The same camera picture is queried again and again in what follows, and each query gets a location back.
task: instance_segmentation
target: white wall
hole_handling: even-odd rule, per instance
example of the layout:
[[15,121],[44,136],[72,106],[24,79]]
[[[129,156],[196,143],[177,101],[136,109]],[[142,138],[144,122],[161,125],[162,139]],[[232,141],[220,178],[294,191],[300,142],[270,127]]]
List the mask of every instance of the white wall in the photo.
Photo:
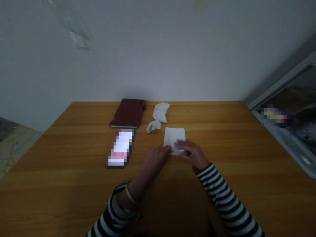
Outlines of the white wall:
[[0,116],[40,131],[72,101],[242,100],[316,31],[314,0],[73,0],[82,51],[42,2],[0,3]]

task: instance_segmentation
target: hand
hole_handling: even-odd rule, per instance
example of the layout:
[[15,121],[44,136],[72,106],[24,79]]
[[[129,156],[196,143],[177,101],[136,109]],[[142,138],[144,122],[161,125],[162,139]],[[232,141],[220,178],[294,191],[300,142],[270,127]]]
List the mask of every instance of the hand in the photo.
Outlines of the hand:
[[191,163],[198,170],[202,170],[210,164],[210,162],[204,156],[202,149],[198,145],[192,142],[185,142],[185,141],[180,141],[180,140],[178,140],[178,142],[175,143],[174,145],[177,148],[185,149],[190,153],[187,156],[181,154],[181,155],[178,155],[177,157]]
[[146,176],[154,177],[163,167],[171,151],[170,145],[155,150],[149,150],[141,171],[144,172]]

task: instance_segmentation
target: brown notebook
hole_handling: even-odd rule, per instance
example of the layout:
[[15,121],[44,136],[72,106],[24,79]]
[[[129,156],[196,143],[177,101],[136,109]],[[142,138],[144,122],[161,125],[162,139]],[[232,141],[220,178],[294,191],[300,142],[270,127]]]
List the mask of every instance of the brown notebook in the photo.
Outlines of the brown notebook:
[[110,127],[137,128],[144,103],[144,100],[122,99],[110,122]]

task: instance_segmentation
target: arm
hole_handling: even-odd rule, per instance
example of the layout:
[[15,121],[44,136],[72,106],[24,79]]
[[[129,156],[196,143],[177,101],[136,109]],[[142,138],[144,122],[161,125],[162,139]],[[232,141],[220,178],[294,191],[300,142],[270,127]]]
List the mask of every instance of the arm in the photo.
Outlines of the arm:
[[178,141],[175,145],[190,152],[189,156],[178,155],[178,157],[190,162],[198,170],[196,175],[212,198],[230,234],[245,237],[266,236],[215,166],[206,159],[202,149],[191,142]]
[[163,167],[170,152],[170,146],[148,151],[141,170],[132,181],[114,189],[105,212],[89,230],[87,237],[120,236],[130,222],[142,217],[135,212],[138,202]]

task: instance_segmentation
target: tissue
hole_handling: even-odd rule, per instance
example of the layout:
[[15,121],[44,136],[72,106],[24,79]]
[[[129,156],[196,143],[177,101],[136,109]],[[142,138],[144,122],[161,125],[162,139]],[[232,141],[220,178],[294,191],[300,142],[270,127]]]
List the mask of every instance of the tissue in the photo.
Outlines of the tissue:
[[155,106],[154,113],[152,116],[155,120],[158,120],[159,122],[167,122],[166,119],[166,113],[169,108],[170,104],[168,103],[159,103]]
[[152,132],[155,129],[160,129],[161,128],[161,123],[157,120],[150,122],[147,126],[147,133]]

